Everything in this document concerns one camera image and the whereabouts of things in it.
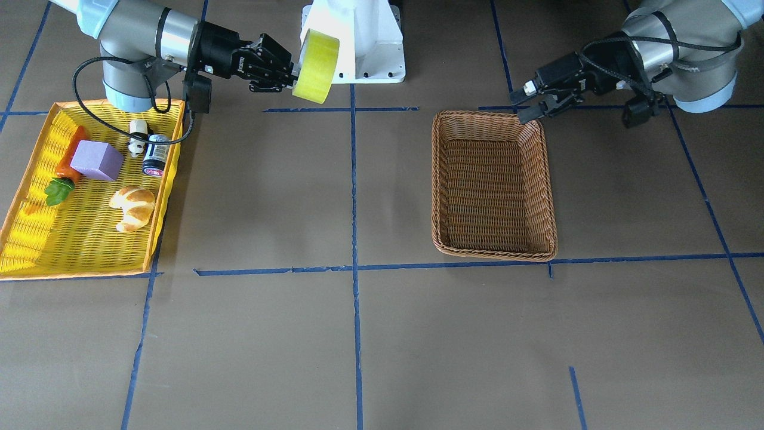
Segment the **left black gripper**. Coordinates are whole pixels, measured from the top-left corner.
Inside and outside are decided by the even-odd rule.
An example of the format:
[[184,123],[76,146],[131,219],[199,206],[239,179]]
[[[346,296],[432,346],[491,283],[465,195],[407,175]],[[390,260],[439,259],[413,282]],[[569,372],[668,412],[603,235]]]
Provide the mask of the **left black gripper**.
[[518,112],[521,124],[554,118],[582,102],[586,92],[600,96],[615,90],[620,79],[604,70],[626,77],[634,74],[632,51],[586,51],[584,54],[592,63],[587,63],[579,53],[566,54],[540,66],[534,81],[526,81],[523,87],[510,93],[513,107],[527,104],[538,95],[545,96],[537,105]]

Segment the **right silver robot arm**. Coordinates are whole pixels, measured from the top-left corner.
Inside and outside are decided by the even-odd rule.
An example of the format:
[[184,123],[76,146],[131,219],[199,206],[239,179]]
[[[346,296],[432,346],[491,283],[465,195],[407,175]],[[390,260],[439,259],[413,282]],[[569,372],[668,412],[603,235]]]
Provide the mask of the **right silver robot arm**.
[[183,100],[207,113],[212,76],[248,81],[254,93],[278,93],[297,82],[291,54],[266,33],[245,41],[237,32],[150,1],[59,1],[82,33],[99,43],[103,85],[112,106],[153,108],[156,90],[184,73]]

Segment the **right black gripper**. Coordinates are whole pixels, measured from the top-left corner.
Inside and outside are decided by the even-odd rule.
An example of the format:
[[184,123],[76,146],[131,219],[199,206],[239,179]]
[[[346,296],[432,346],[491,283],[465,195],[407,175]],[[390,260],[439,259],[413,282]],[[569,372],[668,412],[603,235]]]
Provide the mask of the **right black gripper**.
[[248,79],[252,93],[280,93],[298,81],[294,71],[264,70],[294,67],[292,54],[267,33],[256,41],[242,40],[239,33],[208,21],[199,22],[193,44],[193,71],[229,79]]

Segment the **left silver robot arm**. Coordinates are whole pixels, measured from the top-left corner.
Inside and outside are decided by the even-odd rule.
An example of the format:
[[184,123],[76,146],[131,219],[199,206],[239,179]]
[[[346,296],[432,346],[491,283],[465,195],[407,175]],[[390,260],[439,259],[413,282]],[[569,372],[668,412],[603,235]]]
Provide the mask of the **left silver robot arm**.
[[578,106],[584,93],[601,96],[629,88],[626,128],[660,114],[671,97],[685,112],[705,113],[734,94],[743,32],[762,19],[761,1],[644,1],[618,32],[584,44],[544,66],[510,95],[519,120],[552,118]]

